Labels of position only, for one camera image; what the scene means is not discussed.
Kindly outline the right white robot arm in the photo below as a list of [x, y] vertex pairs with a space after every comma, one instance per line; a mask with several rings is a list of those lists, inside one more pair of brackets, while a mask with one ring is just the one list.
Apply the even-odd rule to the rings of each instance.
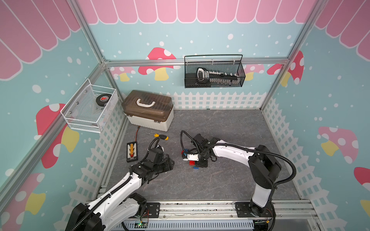
[[[278, 185], [290, 182], [294, 179], [297, 169], [292, 161], [281, 155], [272, 153], [263, 145], [256, 148], [243, 147], [228, 143], [219, 138], [212, 138], [210, 141], [197, 134], [195, 137], [188, 135], [194, 148], [182, 147], [182, 158], [185, 161], [193, 161], [196, 167], [207, 167], [208, 160], [215, 162], [219, 157], [234, 160], [246, 165], [255, 182], [255, 189], [249, 202], [236, 203], [238, 217], [274, 217], [272, 196]], [[278, 180], [282, 169], [277, 159], [281, 159], [292, 169], [290, 176], [283, 180]]]

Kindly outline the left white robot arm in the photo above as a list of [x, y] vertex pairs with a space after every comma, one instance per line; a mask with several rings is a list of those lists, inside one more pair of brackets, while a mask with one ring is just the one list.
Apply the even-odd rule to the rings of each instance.
[[154, 176], [171, 171], [174, 161], [161, 146], [150, 148], [143, 160], [129, 167], [128, 173], [102, 196], [72, 210], [67, 231], [110, 231], [127, 218], [141, 216], [146, 200], [135, 191]]

